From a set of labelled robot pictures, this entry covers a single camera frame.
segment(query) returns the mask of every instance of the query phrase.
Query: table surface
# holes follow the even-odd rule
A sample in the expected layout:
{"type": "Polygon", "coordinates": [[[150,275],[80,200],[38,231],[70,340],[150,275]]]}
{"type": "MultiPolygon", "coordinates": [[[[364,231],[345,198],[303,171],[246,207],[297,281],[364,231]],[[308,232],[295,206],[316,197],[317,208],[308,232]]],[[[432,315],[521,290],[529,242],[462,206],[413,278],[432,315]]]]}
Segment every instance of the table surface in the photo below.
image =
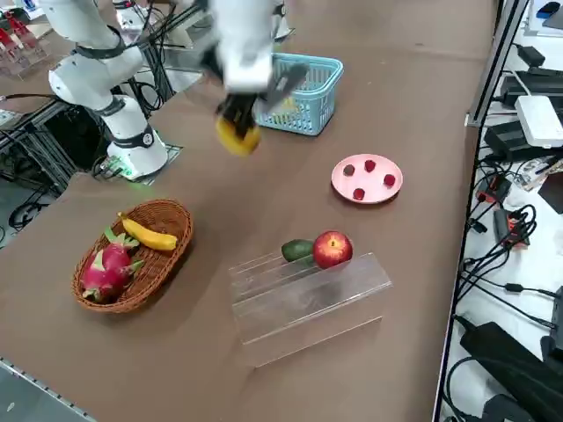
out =
{"type": "Polygon", "coordinates": [[[0,254],[0,355],[97,420],[431,416],[476,142],[464,115],[494,10],[462,0],[288,7],[298,28],[288,51],[345,65],[320,136],[264,130],[252,156],[230,156],[213,129],[221,90],[198,84],[151,120],[166,142],[185,147],[153,186],[78,175],[0,254]],[[332,192],[333,166],[356,153],[400,166],[405,183],[394,201],[360,207],[332,192]],[[82,253],[117,211],[156,197],[178,199],[194,215],[178,275],[133,315],[81,309],[70,276],[82,253]],[[249,370],[227,269],[326,229],[375,252],[389,274],[383,321],[249,370]]]}

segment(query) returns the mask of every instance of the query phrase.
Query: red berry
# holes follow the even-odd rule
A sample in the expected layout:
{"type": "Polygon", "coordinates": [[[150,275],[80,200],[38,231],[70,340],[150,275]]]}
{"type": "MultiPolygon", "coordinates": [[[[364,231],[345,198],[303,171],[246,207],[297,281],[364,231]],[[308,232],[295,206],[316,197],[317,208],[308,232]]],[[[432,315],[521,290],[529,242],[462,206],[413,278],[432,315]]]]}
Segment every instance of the red berry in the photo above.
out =
{"type": "Polygon", "coordinates": [[[354,189],[354,199],[355,200],[363,200],[363,196],[365,194],[366,193],[363,191],[363,189],[361,189],[359,187],[357,189],[354,189]]]}
{"type": "Polygon", "coordinates": [[[376,163],[372,160],[366,160],[365,164],[363,165],[364,169],[366,169],[366,171],[368,173],[371,173],[373,171],[373,169],[376,168],[376,163]]]}
{"type": "Polygon", "coordinates": [[[347,165],[344,167],[344,175],[345,176],[352,176],[355,172],[355,168],[352,164],[347,165]]]}
{"type": "Polygon", "coordinates": [[[384,177],[384,185],[387,187],[393,187],[393,185],[395,185],[395,180],[395,176],[392,174],[386,174],[384,177]]]}

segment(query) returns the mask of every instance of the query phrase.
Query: yellow banana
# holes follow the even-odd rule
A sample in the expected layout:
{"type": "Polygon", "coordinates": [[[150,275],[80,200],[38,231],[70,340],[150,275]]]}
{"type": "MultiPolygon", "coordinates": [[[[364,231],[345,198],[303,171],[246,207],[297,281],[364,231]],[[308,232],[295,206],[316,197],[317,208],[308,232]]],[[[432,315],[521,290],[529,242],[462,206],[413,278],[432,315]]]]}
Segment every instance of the yellow banana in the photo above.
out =
{"type": "Polygon", "coordinates": [[[176,236],[157,233],[156,231],[146,229],[141,224],[127,218],[122,213],[118,213],[118,216],[121,218],[121,223],[125,231],[145,246],[157,251],[173,251],[176,248],[176,242],[178,242],[176,236]]]}

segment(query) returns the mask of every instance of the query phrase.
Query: transparent plastic box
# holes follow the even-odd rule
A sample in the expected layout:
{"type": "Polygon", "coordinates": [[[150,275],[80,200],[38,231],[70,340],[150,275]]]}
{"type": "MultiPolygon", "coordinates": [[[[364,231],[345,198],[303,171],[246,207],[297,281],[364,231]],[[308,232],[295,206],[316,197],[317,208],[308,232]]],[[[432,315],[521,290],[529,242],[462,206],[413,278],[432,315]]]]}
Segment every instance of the transparent plastic box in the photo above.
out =
{"type": "Polygon", "coordinates": [[[391,281],[373,253],[321,270],[270,254],[230,269],[248,363],[261,367],[381,318],[391,281]]]}

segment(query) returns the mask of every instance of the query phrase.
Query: green avocado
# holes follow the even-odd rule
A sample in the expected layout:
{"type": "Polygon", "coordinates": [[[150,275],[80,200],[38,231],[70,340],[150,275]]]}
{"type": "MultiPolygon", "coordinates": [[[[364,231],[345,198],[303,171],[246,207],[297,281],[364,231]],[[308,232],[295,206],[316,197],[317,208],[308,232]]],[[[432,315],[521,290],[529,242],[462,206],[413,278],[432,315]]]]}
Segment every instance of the green avocado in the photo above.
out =
{"type": "Polygon", "coordinates": [[[305,258],[313,253],[313,242],[311,240],[294,239],[281,247],[281,254],[288,262],[305,258]]]}

